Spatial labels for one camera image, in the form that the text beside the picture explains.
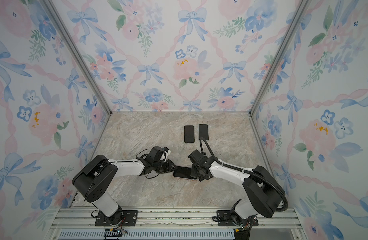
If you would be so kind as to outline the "aluminium corner post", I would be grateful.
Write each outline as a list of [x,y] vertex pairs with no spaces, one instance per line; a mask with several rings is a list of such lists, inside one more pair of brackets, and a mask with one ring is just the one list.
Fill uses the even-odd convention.
[[254,104],[252,105],[252,108],[250,110],[251,118],[253,118],[256,112],[258,111],[259,105],[261,103],[263,96],[265,95],[266,89],[271,83],[272,77],[275,75],[278,66],[281,65],[283,57],[286,54],[286,51],[288,50],[290,42],[293,36],[295,35],[295,32],[297,31],[297,28],[299,27],[300,22],[302,21],[302,18],[306,14],[310,2],[311,1],[308,0],[302,0],[300,1],[299,6],[296,8],[295,15],[293,16],[292,21],[289,24],[289,27],[284,35],[284,38],[281,41],[281,44],[279,45],[279,49],[275,54],[273,64],[271,65],[266,77],[264,78],[264,81],[261,87],[259,88],[258,95],[255,98]]
[[52,1],[45,0],[40,1],[42,7],[45,9],[46,13],[49,15],[51,21],[53,24],[55,24],[56,29],[60,32],[61,36],[64,38],[64,41],[67,45],[67,48],[69,49],[70,53],[73,56],[73,59],[75,60],[77,66],[81,69],[83,75],[85,76],[86,80],[88,81],[90,87],[92,88],[94,94],[98,98],[101,105],[104,107],[105,112],[110,116],[112,114],[112,111],[109,108],[109,105],[107,101],[105,100],[102,92],[99,89],[98,84],[92,77],[89,68],[87,64],[84,61],[84,58],[79,51],[77,45],[73,41],[72,35],[68,31],[65,23],[63,22],[60,14],[58,13],[55,5]]

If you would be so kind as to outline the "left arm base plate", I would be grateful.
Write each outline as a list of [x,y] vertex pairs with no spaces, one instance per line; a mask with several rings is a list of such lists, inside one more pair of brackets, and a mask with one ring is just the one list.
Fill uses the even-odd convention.
[[137,210],[117,210],[111,217],[104,215],[99,211],[95,217],[96,227],[135,227],[138,218]]

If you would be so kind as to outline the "right aluminium corner post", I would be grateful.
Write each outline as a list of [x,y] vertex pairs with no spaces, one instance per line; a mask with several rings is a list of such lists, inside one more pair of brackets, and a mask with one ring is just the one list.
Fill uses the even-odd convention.
[[265,95],[266,89],[271,83],[272,77],[275,75],[278,66],[281,65],[283,57],[286,54],[286,51],[288,50],[290,42],[293,36],[295,35],[295,32],[297,31],[297,28],[299,27],[300,22],[302,21],[302,18],[306,14],[310,2],[311,1],[308,0],[302,0],[300,1],[299,6],[296,8],[295,15],[293,16],[292,21],[289,24],[289,27],[284,35],[284,38],[281,41],[281,44],[279,45],[279,49],[275,54],[273,64],[271,65],[266,77],[264,78],[264,81],[261,87],[259,88],[258,95],[255,98],[254,104],[252,105],[252,108],[250,110],[251,118],[253,118],[256,112],[258,111],[259,105],[261,103],[263,96]]

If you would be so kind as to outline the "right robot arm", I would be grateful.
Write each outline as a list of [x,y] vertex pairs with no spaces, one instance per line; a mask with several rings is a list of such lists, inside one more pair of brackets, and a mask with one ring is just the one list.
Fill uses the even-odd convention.
[[244,189],[247,198],[238,200],[230,210],[232,222],[241,226],[256,215],[272,218],[275,212],[288,209],[289,203],[284,189],[262,166],[242,168],[222,161],[193,163],[191,176],[200,182],[219,178]]

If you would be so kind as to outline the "light blue phone case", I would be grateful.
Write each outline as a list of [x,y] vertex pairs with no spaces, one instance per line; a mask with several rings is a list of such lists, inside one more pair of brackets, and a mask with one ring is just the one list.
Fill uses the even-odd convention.
[[201,138],[209,140],[209,126],[206,124],[199,124],[199,139]]

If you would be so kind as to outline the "left aluminium corner post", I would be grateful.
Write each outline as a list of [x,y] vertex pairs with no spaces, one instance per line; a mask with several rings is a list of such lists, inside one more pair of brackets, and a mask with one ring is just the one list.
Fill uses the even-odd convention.
[[112,114],[112,111],[109,108],[109,105],[107,101],[105,100],[102,92],[99,89],[98,84],[92,77],[89,68],[87,64],[84,61],[84,58],[79,51],[77,45],[73,41],[72,35],[68,31],[65,23],[63,22],[60,14],[58,13],[55,5],[52,1],[45,0],[40,1],[42,7],[45,9],[46,13],[49,15],[51,21],[53,24],[55,24],[56,29],[60,32],[61,36],[64,38],[64,41],[67,45],[67,48],[69,49],[70,53],[73,56],[73,59],[75,60],[77,66],[81,69],[83,75],[85,76],[86,80],[88,81],[90,87],[92,88],[94,94],[98,98],[101,105],[104,107],[105,112],[110,116]]

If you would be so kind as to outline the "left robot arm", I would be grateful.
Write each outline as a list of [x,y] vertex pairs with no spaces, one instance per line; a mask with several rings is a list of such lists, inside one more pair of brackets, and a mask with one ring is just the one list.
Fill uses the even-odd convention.
[[73,186],[94,205],[111,225],[122,220],[123,210],[107,192],[113,178],[124,176],[146,176],[151,172],[165,174],[174,172],[177,166],[168,159],[168,152],[144,154],[132,160],[111,160],[103,155],[96,156],[72,180]]

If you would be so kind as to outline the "aluminium rail frame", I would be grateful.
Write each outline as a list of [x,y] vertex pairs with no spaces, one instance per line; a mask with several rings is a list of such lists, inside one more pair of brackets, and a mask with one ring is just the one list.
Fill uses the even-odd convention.
[[60,209],[46,240],[305,240],[301,222],[292,208],[261,215],[243,227],[217,223],[229,208],[215,207],[124,207],[127,218],[116,230],[99,227],[93,207]]

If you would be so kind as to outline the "black phone case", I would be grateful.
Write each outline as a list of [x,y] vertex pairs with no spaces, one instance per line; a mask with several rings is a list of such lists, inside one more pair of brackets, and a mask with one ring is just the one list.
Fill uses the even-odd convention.
[[194,143],[195,142],[195,128],[194,126],[184,126],[184,142]]

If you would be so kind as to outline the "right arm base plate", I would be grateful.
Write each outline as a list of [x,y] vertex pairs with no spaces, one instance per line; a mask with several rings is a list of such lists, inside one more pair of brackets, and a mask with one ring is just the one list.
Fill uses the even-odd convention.
[[216,216],[212,217],[214,222],[218,223],[219,227],[257,227],[259,225],[257,216],[251,216],[247,219],[242,219],[237,214],[231,213],[229,210],[217,210]]

